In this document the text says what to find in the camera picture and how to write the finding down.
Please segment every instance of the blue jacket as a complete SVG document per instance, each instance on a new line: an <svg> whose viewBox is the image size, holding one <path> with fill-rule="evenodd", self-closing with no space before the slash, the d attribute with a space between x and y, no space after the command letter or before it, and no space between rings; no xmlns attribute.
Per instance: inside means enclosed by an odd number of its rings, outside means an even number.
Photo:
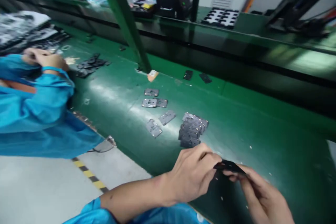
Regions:
<svg viewBox="0 0 336 224"><path fill-rule="evenodd" d="M0 86L0 155L73 158L94 148L102 137L66 108L73 83L42 74L35 82L22 77L38 67L21 55L0 57L0 79L35 87L31 94Z"/></svg>

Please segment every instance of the black component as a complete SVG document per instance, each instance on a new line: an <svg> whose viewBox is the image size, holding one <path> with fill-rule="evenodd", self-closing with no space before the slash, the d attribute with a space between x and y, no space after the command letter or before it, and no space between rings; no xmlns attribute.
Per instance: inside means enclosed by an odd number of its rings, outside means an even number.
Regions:
<svg viewBox="0 0 336 224"><path fill-rule="evenodd" d="M190 81L192 76L193 76L193 71L186 70L183 79L186 79L187 81Z"/></svg>
<svg viewBox="0 0 336 224"><path fill-rule="evenodd" d="M212 82L210 77L205 73L201 73L199 76L201 77L201 79L204 81L205 84Z"/></svg>
<svg viewBox="0 0 336 224"><path fill-rule="evenodd" d="M217 163L213 168L216 170L229 170L231 172L245 174L245 172L238 165L225 159L222 159L221 163Z"/></svg>

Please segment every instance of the white floor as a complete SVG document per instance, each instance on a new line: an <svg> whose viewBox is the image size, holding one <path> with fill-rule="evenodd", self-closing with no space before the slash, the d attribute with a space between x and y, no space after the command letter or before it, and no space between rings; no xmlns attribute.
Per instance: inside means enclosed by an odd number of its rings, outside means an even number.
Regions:
<svg viewBox="0 0 336 224"><path fill-rule="evenodd" d="M78 158L109 189L150 177L117 148ZM100 195L71 160L0 156L1 224L60 224Z"/></svg>

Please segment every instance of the blue sleeve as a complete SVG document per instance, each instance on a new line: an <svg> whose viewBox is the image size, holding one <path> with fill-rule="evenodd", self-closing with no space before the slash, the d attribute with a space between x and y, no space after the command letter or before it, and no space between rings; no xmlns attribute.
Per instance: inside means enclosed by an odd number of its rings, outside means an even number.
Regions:
<svg viewBox="0 0 336 224"><path fill-rule="evenodd" d="M100 208L100 198L87 204L76 217L64 224L117 224L110 212Z"/></svg>
<svg viewBox="0 0 336 224"><path fill-rule="evenodd" d="M70 81L57 75L42 74L31 98L14 94L0 96L0 134L37 132L62 122L66 103L73 95Z"/></svg>
<svg viewBox="0 0 336 224"><path fill-rule="evenodd" d="M32 66L24 62L21 54L9 54L5 57L0 57L0 76L4 78L9 73L17 77L22 77L32 70L39 68L40 66Z"/></svg>

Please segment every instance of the wristband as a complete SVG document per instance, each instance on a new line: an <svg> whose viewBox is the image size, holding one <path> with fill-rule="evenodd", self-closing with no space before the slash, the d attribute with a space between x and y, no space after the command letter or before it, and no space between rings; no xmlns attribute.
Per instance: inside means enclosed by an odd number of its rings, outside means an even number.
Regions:
<svg viewBox="0 0 336 224"><path fill-rule="evenodd" d="M45 71L45 70L54 70L56 72L59 72L61 74L63 74L69 81L70 83L75 86L75 84L72 82L72 80L70 79L69 75L67 74L67 72L65 72L63 69L61 68L56 68L56 67L51 67L51 66L45 66L45 67L42 67L42 72Z"/></svg>

